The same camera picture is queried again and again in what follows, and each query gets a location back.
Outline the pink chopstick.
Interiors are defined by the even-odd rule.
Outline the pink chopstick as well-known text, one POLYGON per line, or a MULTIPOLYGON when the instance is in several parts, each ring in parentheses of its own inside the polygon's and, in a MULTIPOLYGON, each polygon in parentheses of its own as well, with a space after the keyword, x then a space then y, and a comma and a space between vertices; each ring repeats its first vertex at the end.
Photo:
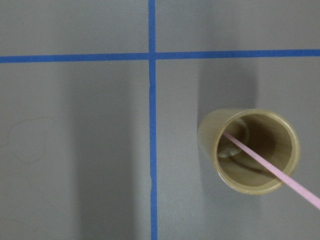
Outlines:
POLYGON ((311 191, 307 190, 305 187, 303 187, 301 184, 299 184, 297 181, 293 180, 290 176, 279 170, 277 167, 272 165, 270 162, 268 162, 266 159, 264 159, 262 156, 254 152, 252 149, 244 145, 242 142, 240 142, 238 139, 233 137, 227 132, 224 132, 223 135, 229 139, 232 143, 234 143, 236 146, 238 146, 240 149, 242 149, 246 154, 248 154, 250 157, 252 157, 254 160, 256 160, 259 164, 261 164, 263 167, 265 167, 268 171, 270 171, 273 175, 275 175, 278 179, 280 179, 283 183, 285 183, 288 187, 290 187, 292 190, 294 190, 296 193, 298 193, 301 197, 303 197, 305 200, 307 200, 310 204, 312 204, 314 207, 316 207, 318 210, 320 209, 320 198, 317 197, 315 194, 313 194, 311 191))

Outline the olive bamboo cup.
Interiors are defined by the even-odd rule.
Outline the olive bamboo cup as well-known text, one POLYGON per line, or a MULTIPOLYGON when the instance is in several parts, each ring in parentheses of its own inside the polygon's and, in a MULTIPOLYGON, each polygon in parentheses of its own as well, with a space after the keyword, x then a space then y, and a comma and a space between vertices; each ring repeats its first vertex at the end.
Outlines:
POLYGON ((288 176, 293 175, 300 162, 301 146, 296 130, 288 120, 270 110, 214 110, 199 123, 197 140, 220 178, 247 195, 268 194, 284 185, 248 151, 288 176))

